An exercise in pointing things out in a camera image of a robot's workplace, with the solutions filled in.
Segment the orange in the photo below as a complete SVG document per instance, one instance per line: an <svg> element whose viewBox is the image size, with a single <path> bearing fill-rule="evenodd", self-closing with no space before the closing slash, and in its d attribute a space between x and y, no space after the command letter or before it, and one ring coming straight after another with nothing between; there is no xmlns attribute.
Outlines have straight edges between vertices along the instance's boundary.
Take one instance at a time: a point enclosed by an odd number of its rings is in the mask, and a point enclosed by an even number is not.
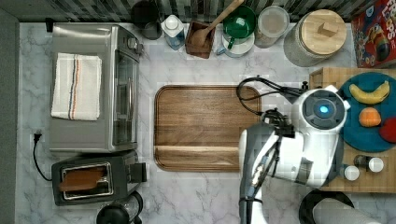
<svg viewBox="0 0 396 224"><path fill-rule="evenodd" d="M359 114L359 123L363 127L374 127L381 123L381 116L375 108L367 107Z"/></svg>

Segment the wooden tray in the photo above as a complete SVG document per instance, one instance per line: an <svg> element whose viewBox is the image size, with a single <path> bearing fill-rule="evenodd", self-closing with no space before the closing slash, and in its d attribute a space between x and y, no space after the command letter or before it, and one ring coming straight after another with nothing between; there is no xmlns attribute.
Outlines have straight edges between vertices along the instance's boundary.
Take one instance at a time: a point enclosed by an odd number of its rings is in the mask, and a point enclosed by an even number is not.
<svg viewBox="0 0 396 224"><path fill-rule="evenodd" d="M336 68L324 67L311 73L309 86L327 87L334 85L339 89L350 78L366 72L378 72L396 78L394 69L367 69L367 68ZM396 147L379 153L362 152L344 143L344 163L353 164L353 159L357 155L367 155L379 157L384 161L384 169L380 173L368 172L360 168L360 176L355 181L348 181L340 176L336 177L328 186L321 189L327 191L346 192L396 192Z"/></svg>
<svg viewBox="0 0 396 224"><path fill-rule="evenodd" d="M167 171L237 172L242 131L259 116L235 86L165 86L155 97L154 157ZM244 96L258 95L245 88ZM246 102L261 110L261 100Z"/></svg>

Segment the utensil holder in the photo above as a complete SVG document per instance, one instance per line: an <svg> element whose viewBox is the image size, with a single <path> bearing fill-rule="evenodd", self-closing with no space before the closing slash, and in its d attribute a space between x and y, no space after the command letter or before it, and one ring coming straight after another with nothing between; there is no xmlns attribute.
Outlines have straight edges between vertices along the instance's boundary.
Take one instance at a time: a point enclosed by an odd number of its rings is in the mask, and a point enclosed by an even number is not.
<svg viewBox="0 0 396 224"><path fill-rule="evenodd" d="M210 56L210 51L212 50L213 41L215 39L216 28L211 30L206 36L206 40L203 46L196 46L191 43L192 35L195 31L200 29L205 29L209 24L201 21L191 21L189 31L187 32L186 38L186 52L190 55L200 57L203 59L208 59Z"/></svg>

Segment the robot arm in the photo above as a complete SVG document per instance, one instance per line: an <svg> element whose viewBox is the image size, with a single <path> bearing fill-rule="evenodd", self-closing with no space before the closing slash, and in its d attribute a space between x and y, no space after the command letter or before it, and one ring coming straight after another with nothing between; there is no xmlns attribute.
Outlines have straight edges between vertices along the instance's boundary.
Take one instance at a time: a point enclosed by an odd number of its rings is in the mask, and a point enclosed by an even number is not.
<svg viewBox="0 0 396 224"><path fill-rule="evenodd" d="M263 121L242 133L239 142L241 224L267 223L261 198L262 181L268 172L314 188L329 181L334 154L339 151L338 133L348 109L349 104L336 94L334 87L307 91L293 104L292 137L284 137L278 128Z"/></svg>

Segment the banana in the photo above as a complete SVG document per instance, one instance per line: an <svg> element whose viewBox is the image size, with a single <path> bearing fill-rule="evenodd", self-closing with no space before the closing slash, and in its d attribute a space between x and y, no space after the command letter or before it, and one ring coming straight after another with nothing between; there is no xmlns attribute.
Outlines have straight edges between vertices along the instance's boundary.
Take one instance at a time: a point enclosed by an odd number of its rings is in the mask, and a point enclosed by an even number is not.
<svg viewBox="0 0 396 224"><path fill-rule="evenodd" d="M381 103L389 95L390 87L389 82L385 81L375 91L365 92L362 91L355 84L349 86L350 93L360 103L367 105L375 105Z"/></svg>

